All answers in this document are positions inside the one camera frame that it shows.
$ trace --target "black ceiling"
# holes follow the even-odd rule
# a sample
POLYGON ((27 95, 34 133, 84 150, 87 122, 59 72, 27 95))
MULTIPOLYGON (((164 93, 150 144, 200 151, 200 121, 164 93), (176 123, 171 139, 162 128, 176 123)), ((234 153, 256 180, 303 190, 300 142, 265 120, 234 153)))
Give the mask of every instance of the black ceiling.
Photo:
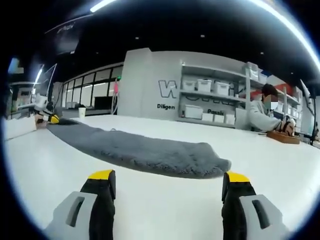
MULTIPOLYGON (((17 15, 13 54, 27 66, 44 32, 89 14, 99 0, 26 1, 17 15)), ((315 2, 286 0, 286 7, 320 46, 315 2)), ((65 81, 109 63, 122 62, 127 50, 191 51, 257 63, 286 82, 315 82, 319 72, 297 38, 278 20, 245 0, 117 0, 97 11, 84 29, 75 54, 59 62, 56 78, 65 81)), ((319 84, 313 85, 320 95, 319 84)))

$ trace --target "led strip light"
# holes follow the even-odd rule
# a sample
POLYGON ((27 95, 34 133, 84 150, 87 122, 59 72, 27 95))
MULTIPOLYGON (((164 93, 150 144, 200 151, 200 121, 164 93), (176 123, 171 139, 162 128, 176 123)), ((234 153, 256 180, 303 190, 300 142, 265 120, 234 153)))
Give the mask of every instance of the led strip light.
POLYGON ((304 38, 302 33, 283 15, 281 15, 279 12, 277 12, 274 8, 272 8, 267 3, 263 2, 262 0, 248 0, 252 2, 253 4, 257 5, 258 7, 266 10, 267 12, 271 13, 273 16, 275 16, 280 22, 282 22, 302 43, 304 48, 309 53, 310 57, 312 58, 316 68, 320 72, 320 62, 317 57, 316 52, 312 49, 311 45, 308 43, 308 41, 304 38))

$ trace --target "gray fuzzy mat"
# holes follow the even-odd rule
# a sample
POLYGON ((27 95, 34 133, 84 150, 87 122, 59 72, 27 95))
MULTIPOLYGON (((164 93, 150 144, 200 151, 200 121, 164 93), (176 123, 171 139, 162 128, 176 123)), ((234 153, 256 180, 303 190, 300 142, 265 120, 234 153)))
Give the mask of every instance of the gray fuzzy mat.
POLYGON ((172 177, 220 177, 231 167, 208 143, 150 138, 123 131, 105 131, 69 119, 47 128, 62 141, 108 163, 172 177))

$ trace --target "wooden block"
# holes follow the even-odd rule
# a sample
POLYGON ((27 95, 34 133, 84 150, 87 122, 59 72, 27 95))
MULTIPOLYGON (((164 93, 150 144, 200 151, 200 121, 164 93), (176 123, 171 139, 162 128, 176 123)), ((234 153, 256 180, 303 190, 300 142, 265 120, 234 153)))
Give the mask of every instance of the wooden block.
POLYGON ((284 144, 300 144, 300 139, 298 137, 288 136, 283 132, 268 131, 266 136, 284 144))

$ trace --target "white table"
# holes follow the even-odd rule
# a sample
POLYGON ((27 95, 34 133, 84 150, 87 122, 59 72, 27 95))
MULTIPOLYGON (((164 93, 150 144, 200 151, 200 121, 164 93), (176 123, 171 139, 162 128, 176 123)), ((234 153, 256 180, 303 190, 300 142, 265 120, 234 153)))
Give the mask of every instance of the white table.
MULTIPOLYGON (((314 206, 320 189, 320 150, 290 145, 253 132, 124 116, 90 116, 92 127, 147 137, 207 142, 233 172, 246 175, 294 231, 314 206)), ((212 240, 223 238, 223 178, 184 179, 134 171, 86 155, 42 129, 7 142, 8 169, 34 222, 45 228, 54 209, 79 191, 95 171, 115 169, 115 240, 212 240)))

